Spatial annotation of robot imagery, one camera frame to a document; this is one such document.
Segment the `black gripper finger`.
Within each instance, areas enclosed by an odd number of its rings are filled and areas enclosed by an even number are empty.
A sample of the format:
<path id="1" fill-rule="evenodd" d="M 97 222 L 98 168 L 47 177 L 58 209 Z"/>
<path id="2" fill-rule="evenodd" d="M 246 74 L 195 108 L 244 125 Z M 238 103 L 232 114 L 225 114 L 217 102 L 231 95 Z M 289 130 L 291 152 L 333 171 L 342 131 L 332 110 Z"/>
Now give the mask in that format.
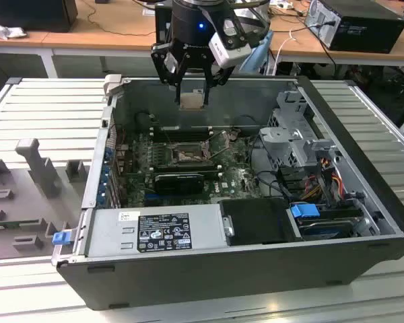
<path id="1" fill-rule="evenodd" d="M 151 47 L 151 59 L 160 81 L 175 87 L 174 101 L 179 104 L 182 79 L 189 67 L 189 52 L 181 42 L 155 43 Z"/>
<path id="2" fill-rule="evenodd" d="M 205 83 L 204 83 L 204 99 L 203 104 L 208 105 L 210 89 L 218 85 L 223 86 L 229 80 L 235 67 L 228 67 L 226 69 L 221 68 L 217 73 L 213 74 L 211 70 L 212 66 L 207 65 L 203 68 Z"/>

